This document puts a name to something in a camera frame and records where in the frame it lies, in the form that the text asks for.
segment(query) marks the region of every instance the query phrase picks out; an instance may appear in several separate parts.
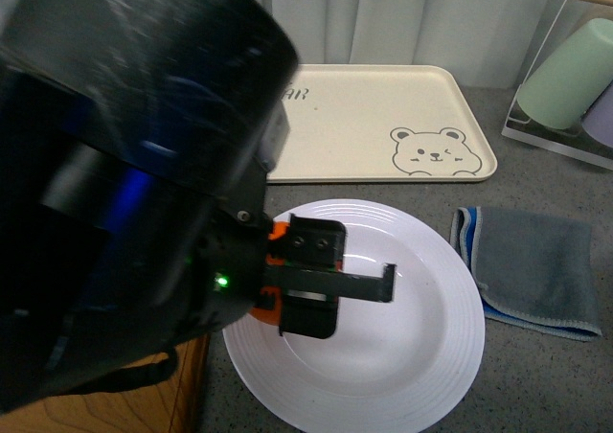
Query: screw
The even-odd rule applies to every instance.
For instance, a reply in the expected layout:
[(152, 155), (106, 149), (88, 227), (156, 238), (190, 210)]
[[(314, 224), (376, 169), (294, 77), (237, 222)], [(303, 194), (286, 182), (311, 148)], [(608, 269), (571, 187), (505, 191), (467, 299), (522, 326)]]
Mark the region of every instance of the screw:
[(300, 248), (305, 244), (305, 239), (302, 237), (296, 237), (291, 244), (294, 248)]
[(328, 241), (326, 239), (318, 239), (315, 246), (317, 246), (317, 249), (320, 251), (323, 251), (328, 247)]
[(240, 222), (249, 222), (251, 220), (251, 214), (248, 211), (241, 210), (238, 212), (237, 218)]

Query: wooden surface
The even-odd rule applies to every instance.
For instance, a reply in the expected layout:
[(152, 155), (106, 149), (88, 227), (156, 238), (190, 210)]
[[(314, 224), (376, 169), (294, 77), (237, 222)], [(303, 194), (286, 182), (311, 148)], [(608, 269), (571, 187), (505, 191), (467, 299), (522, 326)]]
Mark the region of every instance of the wooden surface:
[(47, 398), (0, 417), (0, 433), (192, 432), (208, 345), (206, 335), (177, 347), (179, 366), (166, 382), (123, 393)]

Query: dish rack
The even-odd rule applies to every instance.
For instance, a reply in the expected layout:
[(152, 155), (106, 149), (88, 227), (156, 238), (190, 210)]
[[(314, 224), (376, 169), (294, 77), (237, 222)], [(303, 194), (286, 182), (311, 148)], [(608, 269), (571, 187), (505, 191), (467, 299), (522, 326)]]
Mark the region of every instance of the dish rack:
[[(613, 6), (613, 0), (582, 1)], [(599, 143), (589, 134), (587, 134), (581, 127), (579, 119), (575, 125), (568, 129), (558, 130), (548, 128), (528, 117), (517, 103), (517, 93), (519, 92), (521, 86), (532, 74), (536, 61), (538, 60), (538, 57), (540, 56), (540, 53), (567, 2), (568, 0), (564, 0), (562, 2), (554, 21), (552, 22), (548, 32), (545, 35), (545, 38), (536, 52), (536, 56), (534, 57), (532, 64), (522, 81), (522, 84), (520, 84), (515, 91), (511, 106), (507, 113), (505, 124), (502, 129), (502, 135), (532, 146), (545, 148), (549, 151), (560, 153), (598, 167), (613, 170), (613, 148)]]

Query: white curtain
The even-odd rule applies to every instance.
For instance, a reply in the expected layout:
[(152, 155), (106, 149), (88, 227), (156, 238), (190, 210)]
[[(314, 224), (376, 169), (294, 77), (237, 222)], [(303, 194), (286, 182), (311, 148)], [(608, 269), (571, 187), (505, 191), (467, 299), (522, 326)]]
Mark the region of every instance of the white curtain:
[[(563, 0), (258, 0), (306, 63), (430, 64), (465, 86), (523, 77)], [(570, 1), (544, 56), (587, 4)]]

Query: gray countertop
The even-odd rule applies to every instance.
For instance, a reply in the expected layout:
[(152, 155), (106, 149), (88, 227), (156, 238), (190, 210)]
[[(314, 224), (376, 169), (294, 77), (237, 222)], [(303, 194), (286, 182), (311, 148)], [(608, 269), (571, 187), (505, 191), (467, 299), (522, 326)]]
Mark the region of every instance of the gray countertop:
[[(463, 92), (498, 159), (498, 170), (488, 180), (271, 186), (266, 210), (274, 216), (316, 200), (365, 199), (398, 208), (445, 239), (459, 206), (517, 208), (588, 222), (604, 337), (582, 343), (487, 320), (483, 361), (472, 387), (451, 413), (425, 431), (613, 431), (613, 171), (503, 137), (510, 90)], [(300, 431), (251, 395), (232, 365), (221, 333), (211, 341), (200, 428), (202, 432)]]

